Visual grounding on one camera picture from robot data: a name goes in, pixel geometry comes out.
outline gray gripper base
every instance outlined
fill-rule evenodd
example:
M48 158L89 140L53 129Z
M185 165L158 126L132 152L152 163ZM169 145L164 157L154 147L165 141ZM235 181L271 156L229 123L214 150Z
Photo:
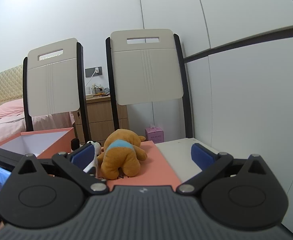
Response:
M90 197L71 220L40 230L6 225L1 240L287 240L279 227L244 232L209 218L193 197L180 196L170 186L116 186L104 196Z

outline wall switch panel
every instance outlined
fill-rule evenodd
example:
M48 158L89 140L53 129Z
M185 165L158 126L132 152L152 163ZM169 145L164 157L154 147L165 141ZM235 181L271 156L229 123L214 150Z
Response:
M96 67L86 68L85 69L85 77L91 77L95 71L95 68ZM98 68L99 68L99 73L94 73L94 75L93 75L94 77L102 75L102 67L98 67Z

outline chair backrest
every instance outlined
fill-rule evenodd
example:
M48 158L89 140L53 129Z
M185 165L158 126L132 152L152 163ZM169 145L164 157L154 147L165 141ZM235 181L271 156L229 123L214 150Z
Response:
M23 98L27 131L31 116L77 111L86 141L91 140L86 109L83 47L75 39L33 49L23 62Z
M106 39L106 56L115 130L119 128L117 103L182 98L185 133L188 138L193 137L187 77L176 34L169 29L116 31Z

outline yellow plush toy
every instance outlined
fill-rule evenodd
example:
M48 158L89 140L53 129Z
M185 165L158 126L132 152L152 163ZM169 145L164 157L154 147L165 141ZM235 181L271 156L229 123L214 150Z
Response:
M133 177L140 171L140 162L147 159L147 155L140 148L144 136L118 129L111 133L104 142L104 152L98 157L101 172L106 179L116 179L119 176L119 168L128 177Z

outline pink pillow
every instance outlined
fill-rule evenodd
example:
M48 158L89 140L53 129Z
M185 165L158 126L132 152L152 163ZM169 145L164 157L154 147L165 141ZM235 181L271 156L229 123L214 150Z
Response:
M14 116L24 112L23 99L13 100L0 105L0 118Z

